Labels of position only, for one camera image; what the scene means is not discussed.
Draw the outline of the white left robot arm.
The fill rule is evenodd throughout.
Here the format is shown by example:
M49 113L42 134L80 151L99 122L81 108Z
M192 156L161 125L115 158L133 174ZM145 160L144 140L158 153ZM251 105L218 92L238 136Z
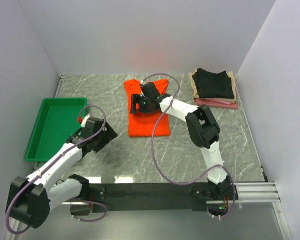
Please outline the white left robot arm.
M89 152L99 152L118 135L104 119L86 117L81 127L68 137L61 149L42 167L11 185L6 206L6 226L10 218L30 228L38 228L51 210L71 199L90 202L95 195L89 180L77 174L58 183L61 176Z

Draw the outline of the orange t-shirt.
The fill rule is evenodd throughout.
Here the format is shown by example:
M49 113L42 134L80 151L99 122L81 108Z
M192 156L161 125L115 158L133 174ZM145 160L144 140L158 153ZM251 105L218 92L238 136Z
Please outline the orange t-shirt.
M132 94L140 94L140 81L130 79L124 82L124 89L128 100L128 136L131 138L151 137L154 126L161 116L161 112L131 114ZM171 134L168 115L164 115L155 130L155 136L169 136Z

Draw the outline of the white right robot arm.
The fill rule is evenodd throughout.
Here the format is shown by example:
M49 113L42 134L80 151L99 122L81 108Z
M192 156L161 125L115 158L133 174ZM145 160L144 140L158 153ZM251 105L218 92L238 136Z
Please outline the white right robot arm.
M212 200L237 200L234 181L224 167L219 148L220 127L206 105L195 106L177 100L175 97L160 93L154 83L148 82L140 86L141 93L131 96L131 114L160 113L174 116L187 125L191 141L197 146L207 167L202 176L207 176L207 186L198 190L195 196Z

